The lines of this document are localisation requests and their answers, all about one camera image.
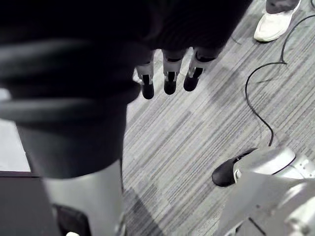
shoe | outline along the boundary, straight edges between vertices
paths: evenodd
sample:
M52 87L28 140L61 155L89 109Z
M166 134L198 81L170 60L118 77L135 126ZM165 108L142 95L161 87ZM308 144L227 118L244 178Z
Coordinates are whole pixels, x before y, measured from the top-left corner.
M289 28L292 15L299 8L301 0L291 11L284 11L276 14L265 14L260 19L256 28L254 39L259 42L270 42L279 38Z

gray carpet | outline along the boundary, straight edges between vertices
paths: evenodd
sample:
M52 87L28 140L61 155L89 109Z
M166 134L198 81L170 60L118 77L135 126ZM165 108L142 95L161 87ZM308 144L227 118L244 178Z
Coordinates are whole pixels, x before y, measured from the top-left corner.
M183 89L190 50L174 95L163 91L161 51L155 55L155 96L128 109L124 183L132 236L213 235L230 188L215 187L212 171L250 147L268 145L270 132L245 103L246 78L278 61L285 37L269 44L252 38L264 1L255 0L193 92ZM302 0L292 24L315 14ZM272 125L274 146L315 158L315 18L296 29L286 47L289 66L261 69L249 84L257 111Z

cable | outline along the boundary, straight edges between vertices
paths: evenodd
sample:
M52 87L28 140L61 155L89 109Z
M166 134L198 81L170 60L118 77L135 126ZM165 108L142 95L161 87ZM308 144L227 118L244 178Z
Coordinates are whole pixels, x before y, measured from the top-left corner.
M315 9L315 4L313 3L313 0L310 0L311 1L311 5L312 7ZM272 142L274 140L274 130L271 128L271 126L258 114L258 112L255 110L255 108L252 106L250 100L249 100L249 96L248 96L248 92L247 92L247 87L248 87L248 83L252 77L252 75L260 70L261 68L264 68L266 66L269 66L269 65L277 65L277 64L283 64L283 65L287 65L287 62L285 62L284 60L284 50L285 50L285 46L291 36L291 34L293 33L293 31L296 29L296 27L298 27L303 21L307 20L308 18L311 18L311 17L315 17L315 15L311 15L311 16L308 16L308 17L305 17L303 18L302 20L300 20L292 29L291 31L289 32L289 34L287 35L287 37L285 38L284 40L284 43L283 43L283 46L282 46L282 50L281 50L281 56L280 56L280 60L278 62L270 62L270 63L267 63L267 64L263 64L261 65L260 67L256 68L247 78L246 80L246 83L245 83L245 98L246 98L246 102L247 102L247 105L249 106L249 108L251 109L251 111L268 127L268 129L270 130L270 133L271 133L271 137L270 137L270 141L269 141L269 144L268 146L270 147L272 145Z

person's leg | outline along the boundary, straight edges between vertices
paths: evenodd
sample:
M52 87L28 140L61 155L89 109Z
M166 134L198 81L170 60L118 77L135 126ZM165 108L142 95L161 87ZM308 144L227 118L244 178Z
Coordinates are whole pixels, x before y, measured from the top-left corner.
M267 0L265 13L258 23L254 39L269 42L283 35L299 5L300 0Z

